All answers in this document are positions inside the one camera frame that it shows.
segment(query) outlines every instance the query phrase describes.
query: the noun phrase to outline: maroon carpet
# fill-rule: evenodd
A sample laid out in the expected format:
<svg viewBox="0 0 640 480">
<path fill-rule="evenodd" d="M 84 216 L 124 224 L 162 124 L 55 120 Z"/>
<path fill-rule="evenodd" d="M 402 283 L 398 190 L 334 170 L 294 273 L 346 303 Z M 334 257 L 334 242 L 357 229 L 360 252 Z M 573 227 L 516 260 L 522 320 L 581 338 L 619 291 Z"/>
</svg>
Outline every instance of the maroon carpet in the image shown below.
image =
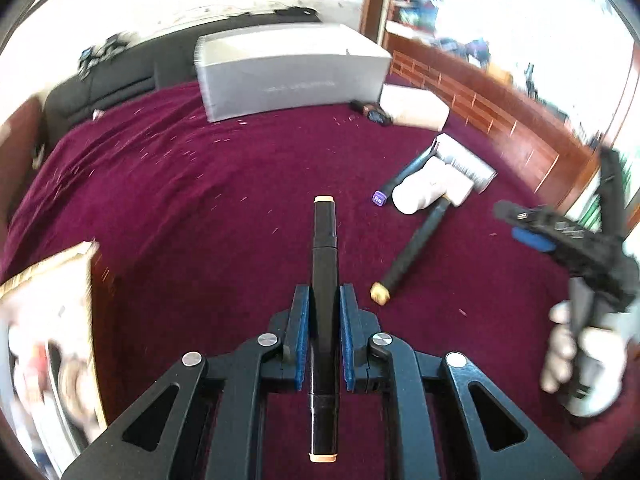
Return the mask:
<svg viewBox="0 0 640 480">
<path fill-rule="evenodd" d="M 497 200 L 536 199 L 486 137 L 454 115 L 445 131 L 498 177 L 447 212 L 385 308 L 369 287 L 423 216 L 376 207 L 370 197 L 434 133 L 382 128 L 346 105 L 209 124 L 197 84 L 127 103 L 66 136 L 10 227 L 3 278 L 82 240 L 100 242 L 121 278 L 116 358 L 126 406 L 185 352 L 229 352 L 289 307 L 295 285 L 309 279 L 313 198 L 330 194 L 340 280 L 354 283 L 360 306 L 415 349 L 464 352 L 583 471 L 596 472 L 637 416 L 635 378 L 628 373 L 623 398 L 582 431 L 540 392 L 546 313 L 565 298 L 567 275 L 492 218 Z M 272 396 L 266 480 L 382 478 L 378 400 L 342 397 L 334 465 L 311 464 L 307 446 L 306 396 Z"/>
</svg>

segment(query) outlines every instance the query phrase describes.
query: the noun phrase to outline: wooden cabinet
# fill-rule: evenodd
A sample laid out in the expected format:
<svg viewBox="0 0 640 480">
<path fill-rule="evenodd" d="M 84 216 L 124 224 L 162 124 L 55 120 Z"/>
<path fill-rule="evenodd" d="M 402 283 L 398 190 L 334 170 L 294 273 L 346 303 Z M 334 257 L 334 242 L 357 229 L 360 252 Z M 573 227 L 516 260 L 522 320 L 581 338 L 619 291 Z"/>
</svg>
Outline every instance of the wooden cabinet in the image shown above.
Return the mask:
<svg viewBox="0 0 640 480">
<path fill-rule="evenodd" d="M 540 197 L 561 212 L 593 153 L 558 119 L 526 95 L 497 82 L 459 57 L 418 41 L 386 34 L 390 72 L 427 88 L 486 134 L 502 158 Z"/>
</svg>

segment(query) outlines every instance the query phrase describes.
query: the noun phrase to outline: metal pivot screw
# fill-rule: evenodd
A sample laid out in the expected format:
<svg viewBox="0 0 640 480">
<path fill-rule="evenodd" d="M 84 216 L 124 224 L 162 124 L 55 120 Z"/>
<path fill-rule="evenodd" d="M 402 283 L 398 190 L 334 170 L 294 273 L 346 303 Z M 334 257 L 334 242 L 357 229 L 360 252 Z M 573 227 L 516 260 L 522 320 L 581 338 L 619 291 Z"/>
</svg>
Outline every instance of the metal pivot screw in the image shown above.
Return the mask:
<svg viewBox="0 0 640 480">
<path fill-rule="evenodd" d="M 182 364 L 185 366 L 195 366 L 200 364 L 202 356 L 198 352 L 187 352 L 182 356 Z"/>
<path fill-rule="evenodd" d="M 464 357 L 460 352 L 450 352 L 445 357 L 445 361 L 449 366 L 453 366 L 454 368 L 462 368 L 466 365 L 466 357 Z"/>
<path fill-rule="evenodd" d="M 393 338 L 385 332 L 378 332 L 377 334 L 373 335 L 371 340 L 373 341 L 373 344 L 376 344 L 378 346 L 386 346 L 393 341 Z"/>
<path fill-rule="evenodd" d="M 278 342 L 278 336 L 267 332 L 258 336 L 258 345 L 260 346 L 273 346 Z"/>
</svg>

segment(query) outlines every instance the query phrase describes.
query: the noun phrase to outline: human hand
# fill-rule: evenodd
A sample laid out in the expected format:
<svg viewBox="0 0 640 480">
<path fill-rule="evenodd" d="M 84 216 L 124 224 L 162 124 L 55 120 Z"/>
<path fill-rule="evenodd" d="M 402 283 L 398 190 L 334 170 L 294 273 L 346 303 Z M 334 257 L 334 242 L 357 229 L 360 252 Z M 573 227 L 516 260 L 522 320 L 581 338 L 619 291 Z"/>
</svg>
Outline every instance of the human hand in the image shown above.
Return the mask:
<svg viewBox="0 0 640 480">
<path fill-rule="evenodd" d="M 584 328 L 576 340 L 569 329 L 570 304 L 563 301 L 549 311 L 549 318 L 557 325 L 549 336 L 549 348 L 540 375 L 540 387 L 554 394 L 572 376 L 572 361 L 579 348 L 589 357 L 600 362 L 602 370 L 590 392 L 583 399 L 572 397 L 565 404 L 576 416 L 595 416 L 606 410 L 618 398 L 622 389 L 622 375 L 626 367 L 626 340 L 609 323 L 610 328 Z M 611 317 L 624 316 L 612 314 Z"/>
</svg>

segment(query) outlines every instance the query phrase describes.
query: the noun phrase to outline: purple marker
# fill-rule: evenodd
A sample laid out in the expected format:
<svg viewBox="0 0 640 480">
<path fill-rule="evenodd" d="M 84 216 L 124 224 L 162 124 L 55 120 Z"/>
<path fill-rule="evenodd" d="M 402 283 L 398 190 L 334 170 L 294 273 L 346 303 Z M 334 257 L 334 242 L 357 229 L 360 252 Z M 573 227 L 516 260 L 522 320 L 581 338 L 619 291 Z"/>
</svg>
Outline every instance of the purple marker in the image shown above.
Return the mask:
<svg viewBox="0 0 640 480">
<path fill-rule="evenodd" d="M 399 186 L 404 179 L 409 175 L 414 174 L 416 171 L 421 170 L 433 155 L 438 151 L 438 141 L 433 139 L 433 143 L 414 160 L 412 160 L 407 167 L 404 168 L 398 175 L 393 177 L 389 182 L 377 190 L 371 197 L 371 201 L 375 205 L 383 206 L 386 200 L 391 196 L 396 186 Z"/>
</svg>

